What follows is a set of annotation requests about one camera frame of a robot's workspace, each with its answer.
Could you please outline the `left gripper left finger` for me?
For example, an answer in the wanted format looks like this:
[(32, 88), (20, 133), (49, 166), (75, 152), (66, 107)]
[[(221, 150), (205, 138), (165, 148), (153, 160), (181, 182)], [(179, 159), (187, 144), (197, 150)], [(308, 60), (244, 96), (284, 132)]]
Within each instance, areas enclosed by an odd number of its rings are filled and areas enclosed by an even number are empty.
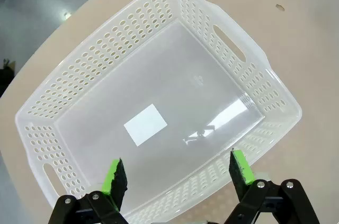
[(127, 185), (122, 159), (115, 159), (99, 190), (87, 193), (80, 199), (73, 195), (60, 196), (48, 222), (127, 223), (120, 213)]

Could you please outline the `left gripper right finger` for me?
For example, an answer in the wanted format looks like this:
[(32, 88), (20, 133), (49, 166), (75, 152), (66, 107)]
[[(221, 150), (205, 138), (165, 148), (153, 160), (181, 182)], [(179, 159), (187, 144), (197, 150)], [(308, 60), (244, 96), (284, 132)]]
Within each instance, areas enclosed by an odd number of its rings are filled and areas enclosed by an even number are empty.
[(255, 223), (260, 213), (271, 213), (277, 223), (319, 223), (298, 180), (277, 185), (256, 178), (241, 150), (230, 152), (229, 174), (239, 203), (225, 223)]

